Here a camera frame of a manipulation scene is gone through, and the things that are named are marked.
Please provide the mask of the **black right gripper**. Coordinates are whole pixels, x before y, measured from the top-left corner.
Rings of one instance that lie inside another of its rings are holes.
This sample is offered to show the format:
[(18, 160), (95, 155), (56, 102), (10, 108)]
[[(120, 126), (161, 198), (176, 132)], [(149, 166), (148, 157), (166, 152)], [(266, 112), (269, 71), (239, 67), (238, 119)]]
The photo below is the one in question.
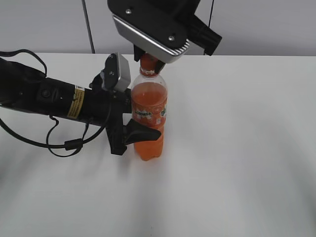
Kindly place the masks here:
[[(222, 37), (195, 15), (199, 3), (199, 0), (178, 0), (178, 5), (172, 11), (172, 16), (185, 27), (189, 41), (202, 48), (207, 55), (213, 55)], [(135, 44), (133, 45), (133, 52), (135, 62), (139, 62), (146, 53)], [(155, 65), (155, 73), (159, 74), (164, 66), (165, 63), (158, 60)]]

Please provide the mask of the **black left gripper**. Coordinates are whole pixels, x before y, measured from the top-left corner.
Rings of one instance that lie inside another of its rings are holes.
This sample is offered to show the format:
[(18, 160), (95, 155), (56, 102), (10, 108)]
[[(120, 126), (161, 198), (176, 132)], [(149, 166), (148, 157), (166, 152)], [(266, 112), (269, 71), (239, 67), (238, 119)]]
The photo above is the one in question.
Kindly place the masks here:
[(109, 141), (113, 155), (123, 155), (127, 145), (156, 141), (160, 136), (159, 130), (146, 127), (131, 119), (123, 125), (123, 114), (131, 113), (130, 80), (118, 80), (113, 77), (105, 78), (98, 74), (89, 85), (90, 90), (85, 92), (82, 114), (87, 115), (88, 123), (100, 126), (91, 137), (84, 139), (89, 143), (99, 136), (103, 130)]

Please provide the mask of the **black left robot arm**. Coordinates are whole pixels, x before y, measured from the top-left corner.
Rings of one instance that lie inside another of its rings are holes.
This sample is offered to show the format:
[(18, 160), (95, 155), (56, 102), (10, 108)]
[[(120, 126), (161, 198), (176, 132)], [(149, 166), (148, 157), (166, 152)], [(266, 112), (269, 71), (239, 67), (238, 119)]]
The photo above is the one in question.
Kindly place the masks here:
[(96, 125), (106, 131), (111, 153), (122, 155), (129, 144), (155, 141), (161, 132), (123, 114), (131, 110), (130, 70), (119, 53), (111, 54), (89, 88), (47, 77), (46, 72), (9, 61), (15, 52), (0, 54), (0, 105), (25, 113)]

